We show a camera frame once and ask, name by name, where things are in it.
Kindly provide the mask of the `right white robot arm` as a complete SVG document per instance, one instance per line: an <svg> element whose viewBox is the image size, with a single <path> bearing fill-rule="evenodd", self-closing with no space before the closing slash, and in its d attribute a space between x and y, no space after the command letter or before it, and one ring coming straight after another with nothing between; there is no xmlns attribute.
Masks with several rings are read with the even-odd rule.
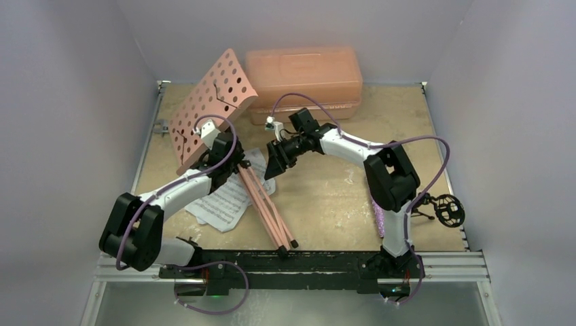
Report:
<svg viewBox="0 0 576 326"><path fill-rule="evenodd" d="M416 197L420 179L406 151L398 142L376 143L354 137L332 123L320 124L307 108L289 117L295 133L286 139L283 125L272 116L265 128L275 133L266 147L268 163L265 179L273 179L295 166L297 158L307 152L334 156L363 169L372 200L384 212L385 232L382 240L383 271L398 276L412 258L409 205Z"/></svg>

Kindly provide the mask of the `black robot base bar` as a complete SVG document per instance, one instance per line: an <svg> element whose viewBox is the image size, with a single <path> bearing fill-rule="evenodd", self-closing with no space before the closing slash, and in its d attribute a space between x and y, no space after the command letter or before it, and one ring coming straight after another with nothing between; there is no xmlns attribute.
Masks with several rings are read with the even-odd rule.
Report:
<svg viewBox="0 0 576 326"><path fill-rule="evenodd" d="M402 297L411 281L424 278L419 255L399 258L378 251L289 251L205 249L179 268L165 264L160 278L190 281L207 295L231 289L349 290Z"/></svg>

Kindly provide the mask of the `pink folding music stand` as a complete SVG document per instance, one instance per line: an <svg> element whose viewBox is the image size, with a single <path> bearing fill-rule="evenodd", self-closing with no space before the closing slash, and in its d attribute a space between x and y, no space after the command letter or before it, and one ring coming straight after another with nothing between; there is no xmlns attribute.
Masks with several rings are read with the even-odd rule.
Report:
<svg viewBox="0 0 576 326"><path fill-rule="evenodd" d="M173 146L181 161L177 174L182 175L197 163L208 149L194 132L208 119L212 119L221 132L230 132L232 123L257 98L233 49L227 49L209 69L198 85L183 101L169 120ZM259 215L265 230L278 249L289 251L298 247L284 219L244 158L238 165L240 180Z"/></svg>

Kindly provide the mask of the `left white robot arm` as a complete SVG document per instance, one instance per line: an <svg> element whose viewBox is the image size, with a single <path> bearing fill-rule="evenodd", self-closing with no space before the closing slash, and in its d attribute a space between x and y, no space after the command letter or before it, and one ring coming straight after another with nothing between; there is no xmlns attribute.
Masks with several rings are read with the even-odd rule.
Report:
<svg viewBox="0 0 576 326"><path fill-rule="evenodd" d="M221 132L200 161L174 181L140 196L120 195L99 240L99 249L116 259L117 270L144 271L162 264L176 266L187 278L199 275L202 259L194 254L197 244L182 238L165 238L164 222L225 184L237 172L244 156L238 137L232 132Z"/></svg>

